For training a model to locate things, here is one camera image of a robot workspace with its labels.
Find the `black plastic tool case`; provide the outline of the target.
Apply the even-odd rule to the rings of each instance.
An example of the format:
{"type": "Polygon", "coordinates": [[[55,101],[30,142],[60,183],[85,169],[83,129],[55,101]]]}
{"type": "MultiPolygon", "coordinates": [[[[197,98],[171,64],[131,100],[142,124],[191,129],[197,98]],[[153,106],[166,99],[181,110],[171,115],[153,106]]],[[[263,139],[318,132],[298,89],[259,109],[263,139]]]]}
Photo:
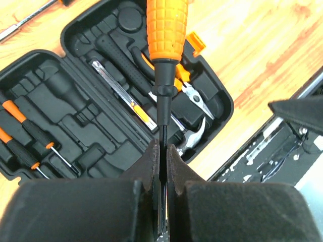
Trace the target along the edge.
{"type": "Polygon", "coordinates": [[[149,54],[146,1],[99,1],[64,27],[65,56],[38,49],[1,71],[1,99],[51,136],[58,153],[46,149],[5,109],[1,128],[19,141],[40,164],[31,170],[1,144],[1,174],[21,183],[30,179],[118,177],[136,162],[158,129],[150,130],[92,67],[98,61],[150,115],[155,103],[137,89],[120,57],[110,57],[114,41],[133,66],[136,53],[149,54]]]}

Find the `silver orange utility knife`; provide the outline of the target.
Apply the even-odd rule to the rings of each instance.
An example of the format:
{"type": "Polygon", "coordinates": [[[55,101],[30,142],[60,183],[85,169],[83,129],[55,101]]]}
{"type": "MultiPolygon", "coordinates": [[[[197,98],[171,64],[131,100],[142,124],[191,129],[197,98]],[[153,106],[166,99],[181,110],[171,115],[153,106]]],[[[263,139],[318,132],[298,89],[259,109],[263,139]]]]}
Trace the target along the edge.
{"type": "Polygon", "coordinates": [[[139,103],[133,99],[130,94],[128,94],[119,82],[116,81],[110,73],[108,73],[99,61],[94,60],[91,65],[151,131],[157,128],[157,124],[153,119],[144,111],[144,109],[142,109],[139,103]]]}

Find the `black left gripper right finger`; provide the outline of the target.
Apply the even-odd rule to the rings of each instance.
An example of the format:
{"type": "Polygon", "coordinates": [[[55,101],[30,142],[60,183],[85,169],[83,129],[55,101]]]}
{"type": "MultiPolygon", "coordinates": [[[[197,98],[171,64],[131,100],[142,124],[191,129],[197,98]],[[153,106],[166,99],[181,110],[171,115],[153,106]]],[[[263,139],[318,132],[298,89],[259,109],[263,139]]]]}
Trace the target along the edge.
{"type": "Polygon", "coordinates": [[[167,148],[171,241],[322,241],[293,186],[205,181],[167,148]]]}

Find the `orange black pliers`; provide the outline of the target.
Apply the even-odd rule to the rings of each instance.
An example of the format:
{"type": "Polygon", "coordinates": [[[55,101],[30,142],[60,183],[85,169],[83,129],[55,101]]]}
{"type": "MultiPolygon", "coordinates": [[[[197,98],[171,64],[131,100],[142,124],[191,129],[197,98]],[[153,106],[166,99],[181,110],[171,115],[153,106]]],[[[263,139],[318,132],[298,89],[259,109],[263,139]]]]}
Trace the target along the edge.
{"type": "MultiPolygon", "coordinates": [[[[154,65],[146,57],[146,55],[137,47],[131,49],[131,55],[135,64],[140,70],[151,80],[154,80],[154,65]]],[[[209,118],[214,120],[214,115],[211,113],[200,93],[189,83],[190,72],[185,70],[181,64],[176,65],[176,73],[174,79],[174,86],[178,92],[185,93],[190,101],[200,108],[209,118]]]]}

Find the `small orange black screwdriver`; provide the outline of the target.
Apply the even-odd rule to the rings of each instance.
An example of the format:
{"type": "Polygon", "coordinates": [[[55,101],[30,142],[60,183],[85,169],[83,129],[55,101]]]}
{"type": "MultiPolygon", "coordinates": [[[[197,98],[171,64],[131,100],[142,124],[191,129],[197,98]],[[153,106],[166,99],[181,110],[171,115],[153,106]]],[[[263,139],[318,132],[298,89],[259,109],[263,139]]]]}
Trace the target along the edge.
{"type": "Polygon", "coordinates": [[[28,119],[18,108],[18,106],[11,100],[6,100],[2,103],[2,107],[17,119],[22,127],[39,143],[41,143],[47,150],[52,150],[74,173],[77,170],[58,152],[55,148],[54,139],[48,135],[35,122],[28,119]]]}

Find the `orange grid handle tool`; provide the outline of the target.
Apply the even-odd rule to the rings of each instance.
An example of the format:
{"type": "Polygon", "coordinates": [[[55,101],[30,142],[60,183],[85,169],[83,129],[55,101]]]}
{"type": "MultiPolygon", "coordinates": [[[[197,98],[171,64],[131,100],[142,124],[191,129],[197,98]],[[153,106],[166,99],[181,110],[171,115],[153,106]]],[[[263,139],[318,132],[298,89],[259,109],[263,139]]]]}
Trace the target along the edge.
{"type": "Polygon", "coordinates": [[[158,236],[166,232],[167,195],[167,128],[171,120],[172,99],[177,94],[174,85],[176,65],[182,59],[187,28],[188,1],[147,1],[147,42],[154,65],[157,125],[159,127],[160,209],[158,236]]]}

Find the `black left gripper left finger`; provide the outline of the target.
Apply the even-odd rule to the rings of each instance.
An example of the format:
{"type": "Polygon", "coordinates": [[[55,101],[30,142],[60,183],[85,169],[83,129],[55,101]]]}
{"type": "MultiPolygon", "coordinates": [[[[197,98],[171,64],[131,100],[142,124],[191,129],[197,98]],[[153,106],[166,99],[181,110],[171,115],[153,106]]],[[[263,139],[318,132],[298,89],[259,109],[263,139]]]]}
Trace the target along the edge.
{"type": "Polygon", "coordinates": [[[159,142],[118,178],[35,179],[1,218],[1,241],[156,241],[159,142]]]}

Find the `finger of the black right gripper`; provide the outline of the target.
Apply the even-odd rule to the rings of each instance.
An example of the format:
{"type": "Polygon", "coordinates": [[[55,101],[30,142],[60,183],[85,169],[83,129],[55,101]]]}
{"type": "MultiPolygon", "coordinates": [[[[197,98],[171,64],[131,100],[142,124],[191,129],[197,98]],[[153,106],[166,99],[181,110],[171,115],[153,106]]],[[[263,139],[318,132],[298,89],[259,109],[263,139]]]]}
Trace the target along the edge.
{"type": "Polygon", "coordinates": [[[322,136],[322,97],[278,100],[268,107],[276,116],[322,136]]]}

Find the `claw hammer black grip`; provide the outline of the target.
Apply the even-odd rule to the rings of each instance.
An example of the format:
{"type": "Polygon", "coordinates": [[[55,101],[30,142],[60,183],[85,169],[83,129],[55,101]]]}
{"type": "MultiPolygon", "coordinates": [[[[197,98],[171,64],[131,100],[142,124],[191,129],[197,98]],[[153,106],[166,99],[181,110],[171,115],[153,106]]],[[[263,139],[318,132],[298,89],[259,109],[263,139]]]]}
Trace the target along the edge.
{"type": "MultiPolygon", "coordinates": [[[[121,51],[115,41],[107,34],[98,37],[95,43],[96,47],[106,54],[123,73],[128,80],[143,94],[149,96],[153,101],[157,102],[157,97],[152,93],[152,85],[146,77],[138,70],[137,67],[129,60],[129,58],[121,51]]],[[[171,113],[171,107],[167,105],[164,113],[168,115],[167,121],[171,119],[184,132],[182,143],[177,147],[180,156],[195,147],[202,138],[205,131],[206,120],[203,118],[201,125],[197,131],[188,130],[184,125],[171,113]]]]}

